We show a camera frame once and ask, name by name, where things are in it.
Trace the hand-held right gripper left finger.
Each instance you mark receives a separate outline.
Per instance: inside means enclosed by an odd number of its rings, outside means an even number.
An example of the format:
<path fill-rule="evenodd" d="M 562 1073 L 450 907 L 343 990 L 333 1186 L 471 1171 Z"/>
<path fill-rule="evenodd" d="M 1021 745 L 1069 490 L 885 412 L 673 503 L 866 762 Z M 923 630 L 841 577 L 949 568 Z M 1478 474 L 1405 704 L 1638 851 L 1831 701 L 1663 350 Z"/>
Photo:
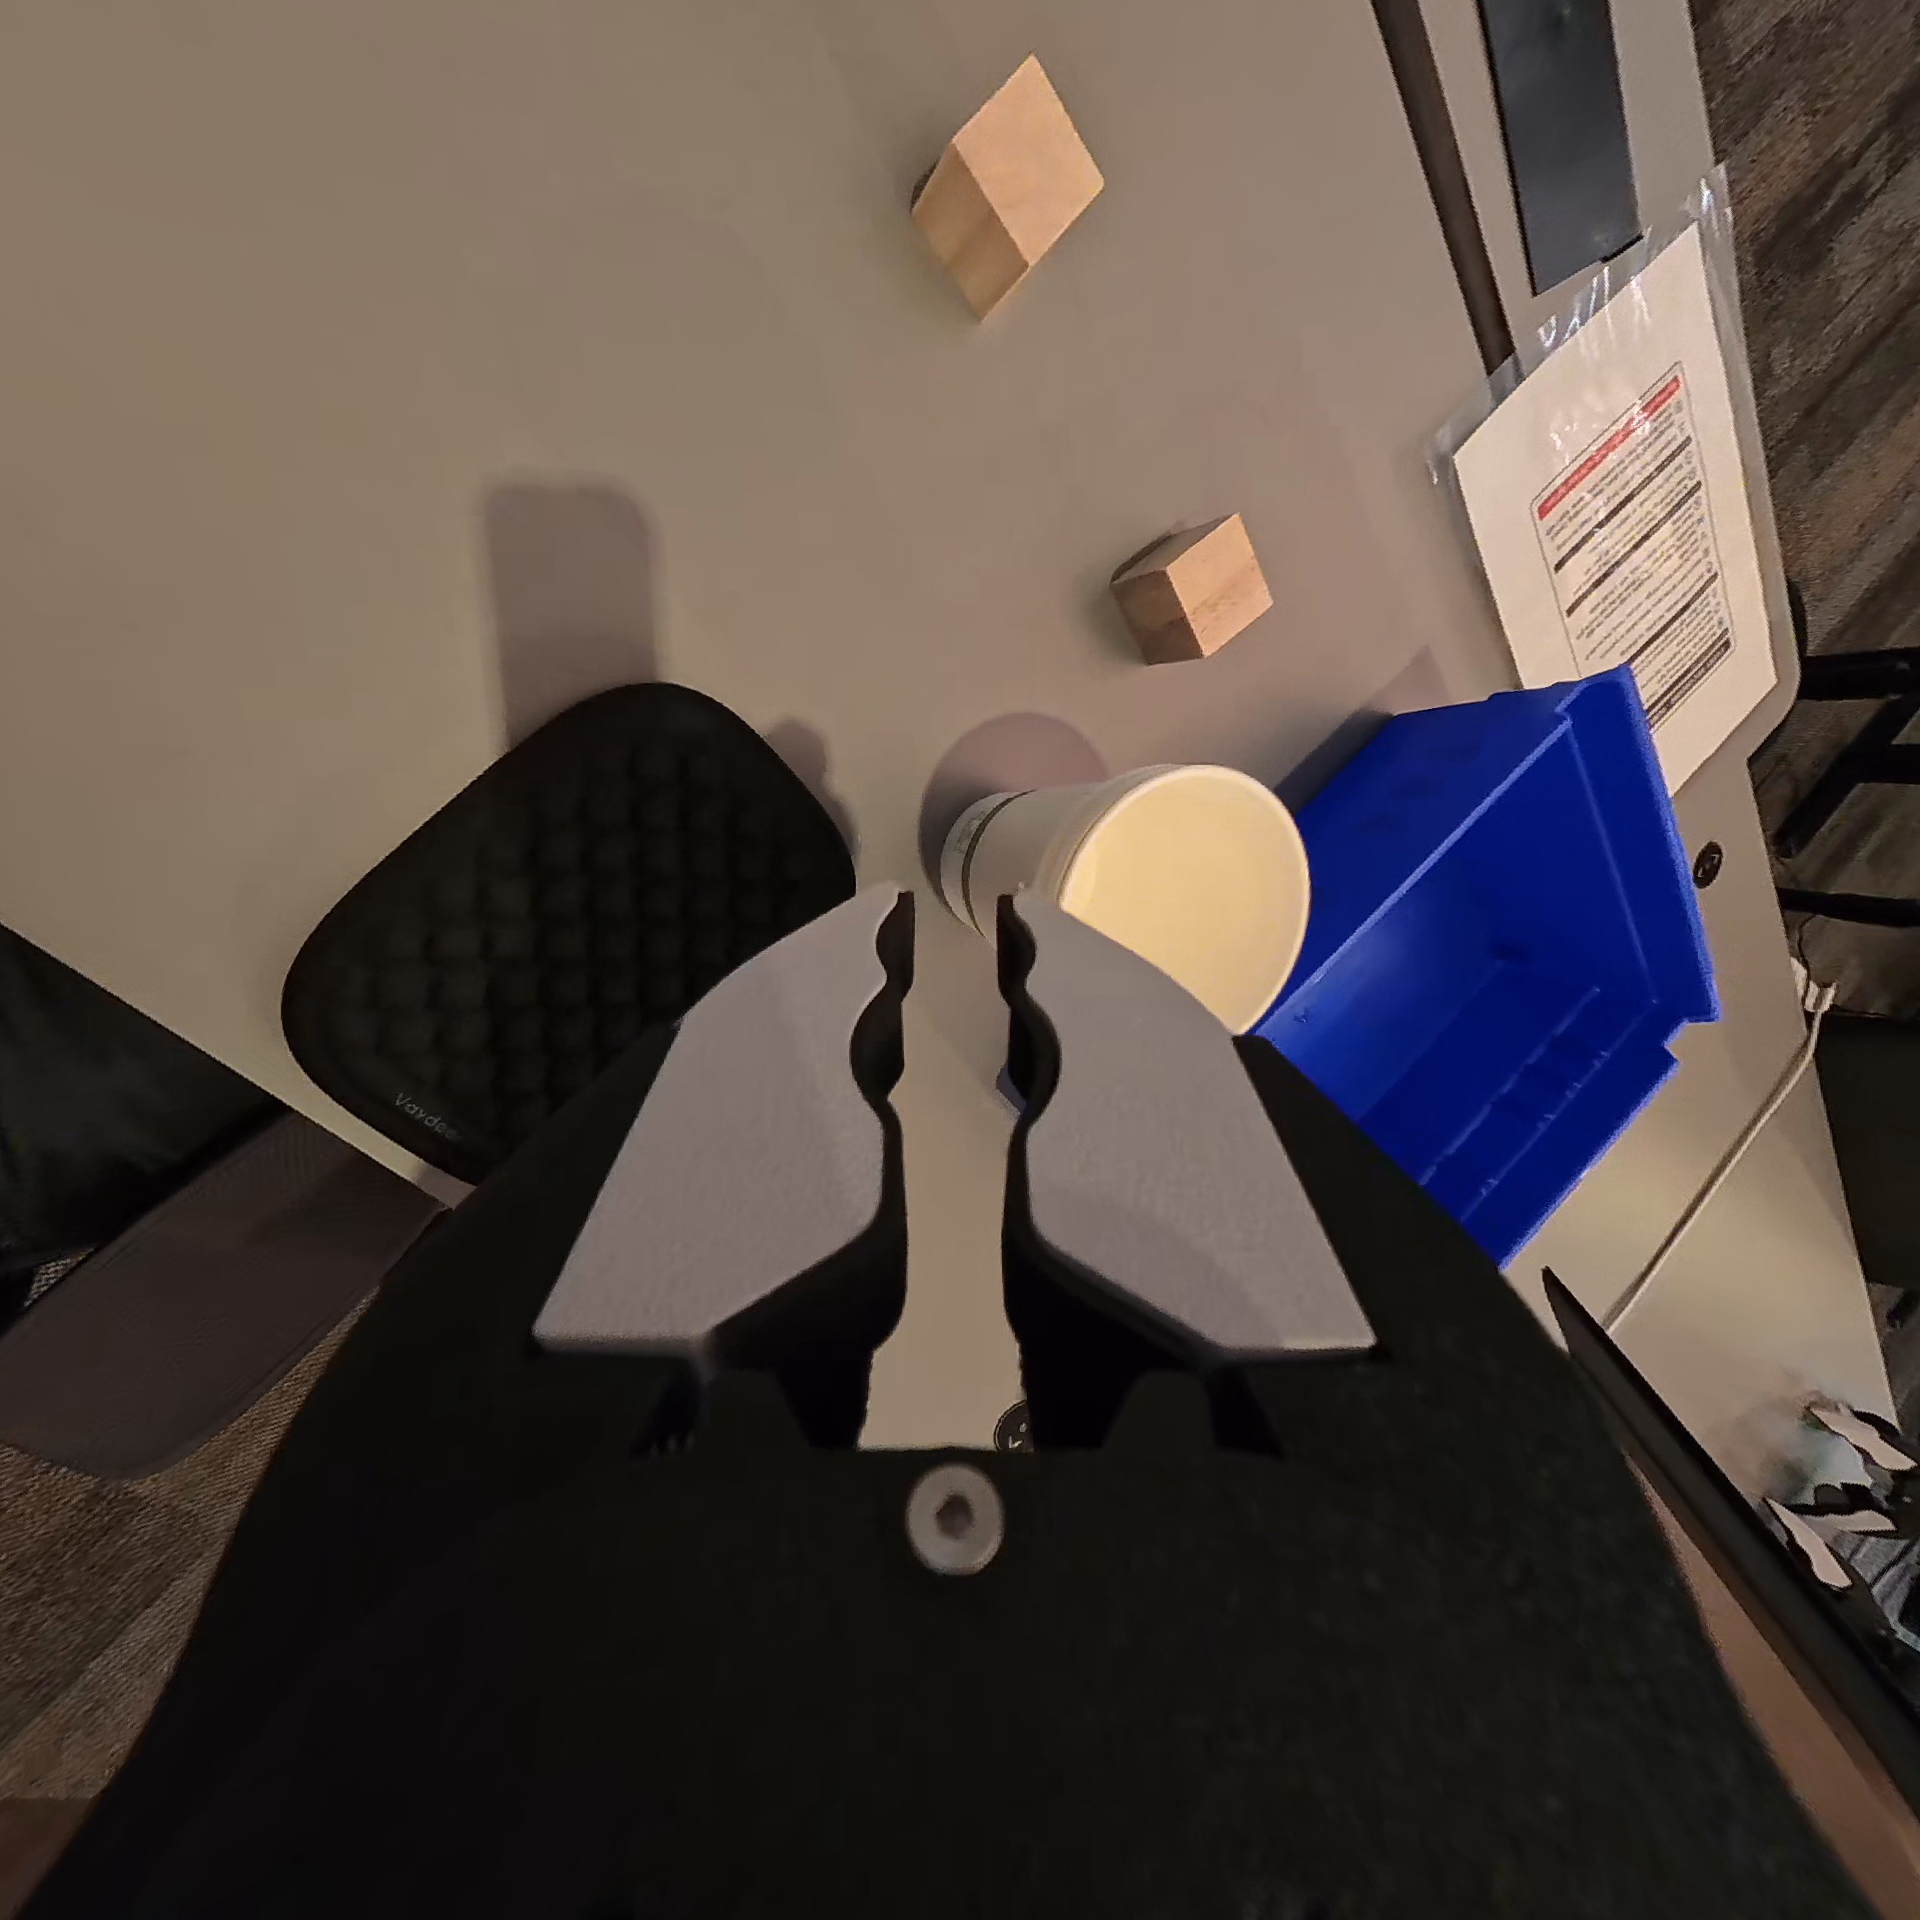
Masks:
<path fill-rule="evenodd" d="M 915 937 L 915 894 L 866 888 L 685 1015 L 535 1318 L 542 1350 L 713 1367 L 804 1277 L 903 1239 Z"/>

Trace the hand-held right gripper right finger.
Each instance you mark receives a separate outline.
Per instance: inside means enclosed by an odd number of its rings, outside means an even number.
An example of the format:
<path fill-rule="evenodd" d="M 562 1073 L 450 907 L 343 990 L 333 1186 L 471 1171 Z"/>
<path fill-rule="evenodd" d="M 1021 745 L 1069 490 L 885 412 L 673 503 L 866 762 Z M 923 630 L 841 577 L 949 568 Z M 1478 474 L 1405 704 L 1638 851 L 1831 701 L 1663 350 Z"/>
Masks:
<path fill-rule="evenodd" d="M 1037 890 L 999 903 L 1014 1223 L 1064 1282 L 1205 1363 L 1370 1353 L 1377 1331 L 1237 1036 Z"/>

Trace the white paper cup green band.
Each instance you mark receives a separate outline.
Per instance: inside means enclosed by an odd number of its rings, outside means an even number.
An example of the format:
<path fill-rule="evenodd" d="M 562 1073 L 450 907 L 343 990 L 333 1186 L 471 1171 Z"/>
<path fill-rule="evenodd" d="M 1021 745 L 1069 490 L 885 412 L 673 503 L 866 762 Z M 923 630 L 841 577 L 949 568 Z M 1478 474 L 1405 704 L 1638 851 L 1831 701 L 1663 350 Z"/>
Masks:
<path fill-rule="evenodd" d="M 947 911 L 989 943 L 1002 898 L 1061 908 L 1161 968 L 1237 1036 L 1281 1001 L 1312 911 L 1306 842 L 1281 796 L 1196 762 L 992 792 L 949 829 L 937 884 Z"/>

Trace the blue plastic bin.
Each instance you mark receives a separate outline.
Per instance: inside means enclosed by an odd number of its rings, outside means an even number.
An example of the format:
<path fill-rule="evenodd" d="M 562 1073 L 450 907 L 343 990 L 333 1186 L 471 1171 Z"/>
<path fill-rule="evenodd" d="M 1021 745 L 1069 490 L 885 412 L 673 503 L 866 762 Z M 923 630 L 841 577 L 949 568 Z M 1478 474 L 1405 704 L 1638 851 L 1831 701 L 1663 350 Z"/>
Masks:
<path fill-rule="evenodd" d="M 1254 1036 L 1505 1269 L 1718 1019 L 1638 686 L 1395 716 L 1296 823 L 1309 930 Z"/>

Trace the wooden cube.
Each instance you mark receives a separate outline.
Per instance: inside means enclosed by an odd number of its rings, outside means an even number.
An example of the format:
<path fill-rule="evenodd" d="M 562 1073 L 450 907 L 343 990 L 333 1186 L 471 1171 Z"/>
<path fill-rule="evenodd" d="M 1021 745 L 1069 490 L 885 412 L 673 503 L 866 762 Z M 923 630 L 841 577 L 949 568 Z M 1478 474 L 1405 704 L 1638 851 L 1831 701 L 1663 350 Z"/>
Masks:
<path fill-rule="evenodd" d="M 1028 55 L 939 152 L 912 196 L 910 223 L 984 322 L 1104 185 L 1045 63 Z"/>
<path fill-rule="evenodd" d="M 1117 567 L 1110 596 L 1153 666 L 1213 660 L 1276 607 L 1240 513 L 1153 541 Z"/>

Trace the black mesh pad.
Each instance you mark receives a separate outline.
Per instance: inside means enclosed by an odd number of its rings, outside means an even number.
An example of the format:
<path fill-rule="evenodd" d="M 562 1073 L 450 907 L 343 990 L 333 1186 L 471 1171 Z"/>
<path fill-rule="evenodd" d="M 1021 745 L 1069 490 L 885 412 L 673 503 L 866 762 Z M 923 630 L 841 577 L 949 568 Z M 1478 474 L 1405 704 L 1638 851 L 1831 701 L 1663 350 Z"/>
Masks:
<path fill-rule="evenodd" d="M 469 1186 L 639 1041 L 854 896 L 828 807 L 685 685 L 596 692 L 499 757 L 319 923 L 282 1036 Z"/>

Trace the black office chair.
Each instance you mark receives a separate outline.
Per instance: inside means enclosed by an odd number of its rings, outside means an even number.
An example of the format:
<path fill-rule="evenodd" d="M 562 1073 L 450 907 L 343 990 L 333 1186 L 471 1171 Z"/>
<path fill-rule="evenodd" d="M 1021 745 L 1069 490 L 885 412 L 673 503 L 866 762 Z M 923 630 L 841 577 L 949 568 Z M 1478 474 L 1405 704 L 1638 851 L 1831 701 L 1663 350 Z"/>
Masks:
<path fill-rule="evenodd" d="M 2 933 L 2 1438 L 155 1477 L 384 1282 L 441 1206 Z"/>

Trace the idle gripper tool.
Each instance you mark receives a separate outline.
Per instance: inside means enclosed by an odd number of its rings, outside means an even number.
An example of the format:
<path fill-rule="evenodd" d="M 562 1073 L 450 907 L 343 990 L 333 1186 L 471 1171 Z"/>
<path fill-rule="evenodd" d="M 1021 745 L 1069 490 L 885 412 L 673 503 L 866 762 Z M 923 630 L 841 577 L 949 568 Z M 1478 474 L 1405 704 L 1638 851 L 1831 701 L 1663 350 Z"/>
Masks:
<path fill-rule="evenodd" d="M 1848 1550 L 1859 1542 L 1891 1542 L 1901 1537 L 1896 1519 L 1862 1484 L 1821 1484 L 1813 1500 L 1763 1499 L 1761 1512 L 1803 1563 L 1813 1580 L 1831 1595 L 1860 1587 Z"/>
<path fill-rule="evenodd" d="M 1815 1397 L 1803 1416 L 1847 1443 L 1874 1473 L 1898 1479 L 1918 1474 L 1918 1453 L 1901 1428 L 1860 1407 Z"/>

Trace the acrylic sheet with printed paper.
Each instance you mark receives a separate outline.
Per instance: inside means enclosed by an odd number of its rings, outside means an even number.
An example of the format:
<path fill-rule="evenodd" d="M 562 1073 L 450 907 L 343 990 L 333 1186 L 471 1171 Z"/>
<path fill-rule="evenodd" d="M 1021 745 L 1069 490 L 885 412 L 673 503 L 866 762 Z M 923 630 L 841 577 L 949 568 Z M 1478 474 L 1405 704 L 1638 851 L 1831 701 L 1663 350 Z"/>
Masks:
<path fill-rule="evenodd" d="M 1725 161 L 1549 293 L 1431 473 L 1519 685 L 1626 672 L 1672 798 L 1783 715 L 1794 622 Z"/>

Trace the black framed floor sign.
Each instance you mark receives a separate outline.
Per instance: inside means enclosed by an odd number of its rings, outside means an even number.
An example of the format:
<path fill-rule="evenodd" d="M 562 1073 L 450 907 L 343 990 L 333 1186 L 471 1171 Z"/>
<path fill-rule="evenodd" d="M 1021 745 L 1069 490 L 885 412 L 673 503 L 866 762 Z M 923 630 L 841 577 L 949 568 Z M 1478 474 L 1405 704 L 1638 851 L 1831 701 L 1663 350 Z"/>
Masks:
<path fill-rule="evenodd" d="M 1793 865 L 1836 823 L 1842 809 L 1864 791 L 1917 794 L 1918 743 L 1908 737 L 1918 718 L 1918 648 L 1874 648 L 1839 655 L 1803 655 L 1794 703 L 1763 741 L 1753 765 L 1774 757 L 1796 718 L 1817 706 L 1868 706 L 1862 726 L 1848 737 L 1799 792 L 1776 824 L 1764 824 L 1769 855 Z M 1774 887 L 1785 915 L 1836 925 L 1917 933 L 1917 894 L 1887 894 L 1803 887 Z"/>

